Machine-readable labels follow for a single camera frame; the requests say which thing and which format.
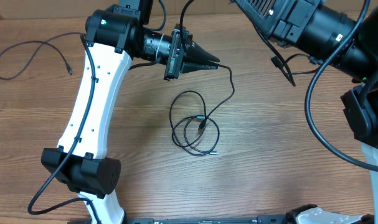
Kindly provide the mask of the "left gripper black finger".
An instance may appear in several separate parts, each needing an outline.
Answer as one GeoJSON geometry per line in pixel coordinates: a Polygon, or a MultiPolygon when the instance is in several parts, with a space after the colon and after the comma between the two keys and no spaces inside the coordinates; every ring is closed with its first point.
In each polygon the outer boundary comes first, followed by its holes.
{"type": "Polygon", "coordinates": [[[202,65],[198,63],[183,62],[180,72],[181,73],[191,73],[199,70],[217,70],[218,66],[214,65],[202,65]]]}
{"type": "Polygon", "coordinates": [[[219,58],[204,50],[194,41],[186,44],[186,56],[196,62],[220,62],[219,58]]]}

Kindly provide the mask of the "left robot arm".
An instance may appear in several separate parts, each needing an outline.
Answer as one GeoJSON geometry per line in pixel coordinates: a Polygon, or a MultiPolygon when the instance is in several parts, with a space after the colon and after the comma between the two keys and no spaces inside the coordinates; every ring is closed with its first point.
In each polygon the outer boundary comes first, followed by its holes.
{"type": "Polygon", "coordinates": [[[121,163],[107,157],[107,136],[118,91],[134,58],[166,67],[165,80],[217,68],[218,58],[197,45],[185,28],[171,35],[148,27],[151,1],[120,1],[88,17],[81,40],[85,69],[77,99],[56,148],[42,152],[51,179],[67,185],[90,213],[91,223],[124,223],[116,185],[121,163]]]}

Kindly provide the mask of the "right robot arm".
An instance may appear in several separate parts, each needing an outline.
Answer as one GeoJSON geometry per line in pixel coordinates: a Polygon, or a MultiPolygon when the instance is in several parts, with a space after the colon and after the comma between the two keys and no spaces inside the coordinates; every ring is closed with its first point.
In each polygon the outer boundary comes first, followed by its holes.
{"type": "Polygon", "coordinates": [[[271,49],[295,47],[317,65],[305,96],[305,116],[315,138],[342,160],[370,172],[374,213],[341,215],[308,204],[258,223],[378,223],[378,6],[365,1],[357,20],[322,1],[250,1],[237,5],[271,49]],[[335,148],[317,129],[311,115],[311,95],[326,67],[349,75],[355,87],[341,97],[344,115],[365,161],[335,148]]]}

